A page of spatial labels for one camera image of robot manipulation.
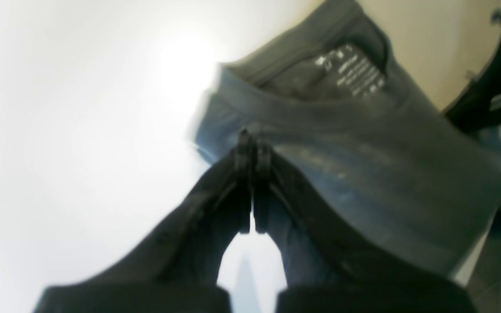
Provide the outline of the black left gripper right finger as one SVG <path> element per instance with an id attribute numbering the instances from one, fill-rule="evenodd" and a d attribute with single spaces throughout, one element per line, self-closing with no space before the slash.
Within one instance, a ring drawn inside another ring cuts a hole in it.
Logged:
<path id="1" fill-rule="evenodd" d="M 281 252 L 287 288 L 277 313 L 475 313 L 463 287 L 376 247 L 304 175 L 257 139 L 256 229 Z"/>

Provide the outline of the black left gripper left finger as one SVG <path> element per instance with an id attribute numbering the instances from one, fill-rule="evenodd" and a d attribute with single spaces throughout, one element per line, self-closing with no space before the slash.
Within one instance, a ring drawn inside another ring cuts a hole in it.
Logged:
<path id="1" fill-rule="evenodd" d="M 36 313 L 230 313 L 216 283 L 223 253 L 249 231 L 253 138 L 237 144 L 130 253 L 82 283 L 44 290 Z"/>

